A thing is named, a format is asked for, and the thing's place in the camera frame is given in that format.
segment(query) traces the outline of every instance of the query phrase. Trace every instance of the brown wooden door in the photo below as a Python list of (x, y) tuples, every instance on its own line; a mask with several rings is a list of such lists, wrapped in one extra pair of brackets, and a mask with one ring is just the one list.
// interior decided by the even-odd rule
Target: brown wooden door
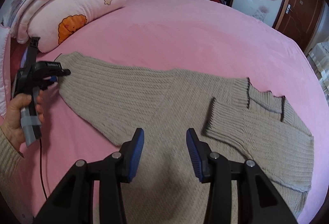
[(304, 51), (310, 42), (320, 17), (324, 0), (289, 0), (290, 9), (284, 14), (278, 31), (292, 38)]

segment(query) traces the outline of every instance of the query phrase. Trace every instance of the door handle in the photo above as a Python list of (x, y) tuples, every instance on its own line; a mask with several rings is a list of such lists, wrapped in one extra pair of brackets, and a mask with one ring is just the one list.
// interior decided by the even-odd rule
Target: door handle
[(287, 10), (286, 10), (286, 14), (289, 13), (289, 10), (291, 11), (290, 7), (291, 7), (291, 5), (288, 5)]

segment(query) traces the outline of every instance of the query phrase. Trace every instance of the black cable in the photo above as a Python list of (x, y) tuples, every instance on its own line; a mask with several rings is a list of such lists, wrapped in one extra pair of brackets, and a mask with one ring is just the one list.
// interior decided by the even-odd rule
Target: black cable
[(46, 198), (46, 200), (48, 199), (47, 194), (46, 194), (46, 190), (44, 188), (44, 184), (43, 184), (43, 178), (42, 178), (42, 142), (41, 142), (41, 138), (39, 139), (40, 141), (40, 180), (41, 180), (41, 185), (42, 185), (42, 189), (43, 189), (43, 194)]

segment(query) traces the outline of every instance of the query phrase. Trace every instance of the pink bedsheet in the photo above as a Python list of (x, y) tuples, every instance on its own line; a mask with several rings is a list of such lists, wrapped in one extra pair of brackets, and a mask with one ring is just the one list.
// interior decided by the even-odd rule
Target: pink bedsheet
[[(317, 78), (291, 39), (208, 0), (128, 0), (124, 8), (86, 25), (39, 60), (74, 51), (119, 65), (250, 77), (258, 90), (285, 95), (315, 137), (312, 189), (298, 222), (309, 223), (321, 207), (329, 184), (329, 109)], [(115, 147), (65, 104), (56, 87), (45, 93), (44, 101), (43, 171), (49, 194), (77, 159), (100, 160)], [(20, 193), (36, 215), (45, 201), (39, 144), (21, 150), (25, 161)]]

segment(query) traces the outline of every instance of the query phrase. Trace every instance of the wrist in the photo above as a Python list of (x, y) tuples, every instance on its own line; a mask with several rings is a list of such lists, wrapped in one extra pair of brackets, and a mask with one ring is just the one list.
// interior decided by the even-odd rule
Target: wrist
[(14, 147), (14, 149), (19, 152), (19, 148), (21, 146), (21, 143), (18, 142), (15, 137), (13, 136), (13, 133), (8, 129), (8, 127), (3, 124), (0, 126), (0, 129), (4, 136), (7, 138), (7, 140), (10, 142), (10, 144)]

